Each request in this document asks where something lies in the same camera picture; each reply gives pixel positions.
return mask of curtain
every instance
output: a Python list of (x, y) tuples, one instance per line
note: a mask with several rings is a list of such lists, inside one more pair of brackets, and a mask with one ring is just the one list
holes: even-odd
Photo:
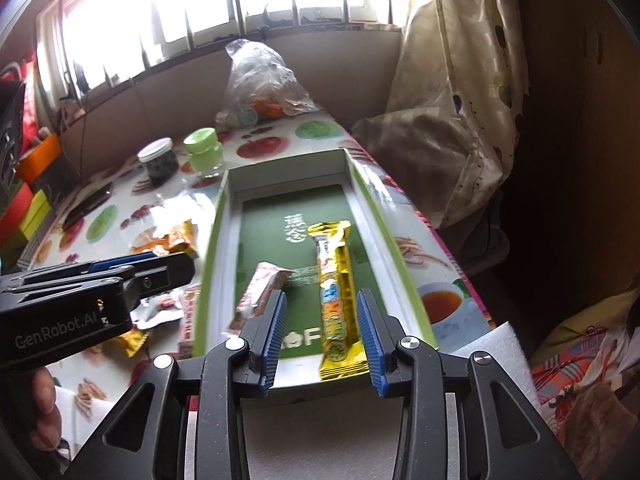
[(510, 174), (527, 91), (518, 0), (408, 0), (386, 113), (356, 139), (436, 227), (481, 208)]

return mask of yellow wrapper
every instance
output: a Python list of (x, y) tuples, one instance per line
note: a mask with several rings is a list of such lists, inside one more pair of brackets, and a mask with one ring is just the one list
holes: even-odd
[(325, 357), (320, 365), (320, 379), (325, 381), (328, 379), (338, 379), (350, 375), (361, 374), (369, 371), (369, 363), (367, 355), (364, 351), (362, 341), (356, 341), (345, 357), (339, 363), (331, 361)]
[(356, 358), (359, 352), (353, 350), (359, 336), (351, 264), (346, 243), (350, 227), (351, 223), (348, 220), (324, 222), (308, 227), (309, 235), (314, 238), (318, 250), (321, 342), (324, 353), (320, 376), (324, 379), (362, 371), (362, 362), (364, 370), (367, 369), (366, 356), (363, 359)]
[(170, 253), (185, 252), (196, 257), (196, 249), (193, 246), (193, 223), (191, 220), (169, 229), (168, 251)]
[(149, 332), (132, 328), (128, 332), (114, 337), (113, 340), (124, 348), (127, 357), (133, 357), (144, 345)]

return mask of finger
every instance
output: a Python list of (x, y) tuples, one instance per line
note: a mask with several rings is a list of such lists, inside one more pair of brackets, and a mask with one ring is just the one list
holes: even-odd
[(56, 405), (56, 387), (46, 368), (36, 370), (33, 375), (33, 399), (44, 415), (51, 413)]
[[(43, 415), (38, 421), (38, 427), (36, 428), (37, 437), (46, 446), (47, 450), (53, 450), (60, 444), (60, 434), (62, 432), (62, 418), (60, 417), (60, 411), (56, 407), (48, 415)], [(32, 437), (34, 446), (37, 439)]]
[(39, 449), (40, 451), (53, 451), (53, 449), (50, 449), (42, 441), (40, 434), (38, 433), (37, 430), (32, 430), (31, 433), (29, 434), (29, 437), (31, 437), (31, 443), (33, 444), (33, 447), (35, 449)]

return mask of wooden cabinet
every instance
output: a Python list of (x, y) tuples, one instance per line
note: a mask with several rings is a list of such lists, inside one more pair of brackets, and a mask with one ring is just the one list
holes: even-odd
[(530, 97), (504, 271), (542, 334), (640, 270), (640, 50), (606, 0), (519, 1)]

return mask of open gift box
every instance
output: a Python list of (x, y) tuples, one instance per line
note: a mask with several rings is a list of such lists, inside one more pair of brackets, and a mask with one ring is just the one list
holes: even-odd
[(329, 150), (225, 173), (194, 317), (194, 356), (226, 339), (255, 267), (267, 261), (294, 271), (274, 387), (318, 383), (320, 290), (316, 245), (306, 227), (344, 219), (352, 224), (347, 246), (355, 289), (371, 288), (407, 333), (436, 347), (414, 280), (360, 171), (347, 151)]

